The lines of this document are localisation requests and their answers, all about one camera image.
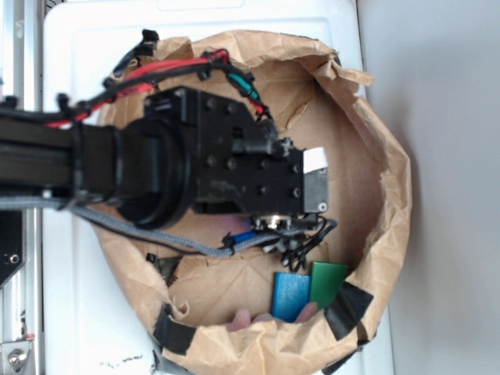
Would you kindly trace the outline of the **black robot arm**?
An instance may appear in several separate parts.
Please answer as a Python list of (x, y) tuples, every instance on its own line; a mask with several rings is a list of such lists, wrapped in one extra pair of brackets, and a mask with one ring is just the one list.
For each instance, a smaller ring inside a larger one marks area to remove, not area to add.
[(328, 207), (327, 160), (241, 102), (175, 87), (148, 97), (143, 117), (123, 129), (3, 120), (1, 196), (21, 206), (105, 203), (148, 230), (188, 210), (311, 220)]

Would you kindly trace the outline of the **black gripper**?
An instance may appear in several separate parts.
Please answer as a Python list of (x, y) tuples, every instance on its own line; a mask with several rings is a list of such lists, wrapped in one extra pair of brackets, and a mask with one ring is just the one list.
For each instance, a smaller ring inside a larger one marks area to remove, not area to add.
[(175, 87), (148, 97), (144, 110), (166, 143), (170, 223), (188, 209), (298, 225), (327, 211), (324, 149), (296, 148), (271, 119), (254, 120), (244, 103)]

